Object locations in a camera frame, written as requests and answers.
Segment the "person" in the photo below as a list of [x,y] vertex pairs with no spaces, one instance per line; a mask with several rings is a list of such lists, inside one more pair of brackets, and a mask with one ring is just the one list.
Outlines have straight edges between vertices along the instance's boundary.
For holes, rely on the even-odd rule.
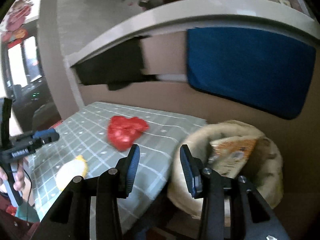
[[[21,191],[25,187],[23,160],[18,161],[15,184],[13,188]],[[31,223],[21,220],[7,212],[11,206],[10,199],[6,193],[3,180],[8,176],[0,167],[0,239],[1,240],[29,240],[39,223]]]

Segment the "blue cloth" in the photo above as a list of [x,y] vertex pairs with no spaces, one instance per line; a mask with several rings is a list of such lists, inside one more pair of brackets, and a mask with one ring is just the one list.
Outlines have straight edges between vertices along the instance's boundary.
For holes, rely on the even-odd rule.
[[36,223],[40,222],[37,211],[29,205],[29,203],[23,201],[22,205],[17,208],[17,212],[15,215],[17,218],[22,220]]
[[315,48],[278,33],[237,27],[188,30],[193,88],[284,119],[301,112],[315,58]]

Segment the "red plush toy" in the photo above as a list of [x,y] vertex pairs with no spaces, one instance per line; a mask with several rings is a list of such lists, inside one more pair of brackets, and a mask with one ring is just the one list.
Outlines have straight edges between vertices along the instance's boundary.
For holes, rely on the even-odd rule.
[[117,150],[125,151],[148,128],[147,122],[138,117],[125,118],[115,115],[111,117],[108,125],[108,140]]

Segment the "black object on shelf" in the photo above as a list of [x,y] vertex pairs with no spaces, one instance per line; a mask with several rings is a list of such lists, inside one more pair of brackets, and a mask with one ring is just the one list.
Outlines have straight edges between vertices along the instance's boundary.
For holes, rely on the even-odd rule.
[[140,39],[134,37],[94,57],[72,66],[83,85],[108,85],[109,90],[118,90],[133,82],[144,82],[144,68]]
[[[188,191],[203,198],[199,240],[289,240],[278,218],[246,177],[230,179],[194,158],[186,144],[180,148],[180,160]],[[224,235],[224,199],[229,197],[230,236]]]

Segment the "black wire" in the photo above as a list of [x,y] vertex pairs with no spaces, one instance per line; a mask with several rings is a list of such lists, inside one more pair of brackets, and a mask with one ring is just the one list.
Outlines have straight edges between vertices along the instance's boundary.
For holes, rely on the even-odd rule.
[[24,172],[26,173],[26,175],[28,176],[29,180],[30,180],[30,190],[29,190],[29,195],[28,195],[28,201],[27,201],[27,212],[26,212],[26,217],[27,217],[27,222],[28,222],[28,209],[29,209],[29,199],[30,199],[30,195],[31,195],[31,190],[32,190],[32,181],[31,178],[29,176],[29,174],[26,172],[25,169],[23,169]]

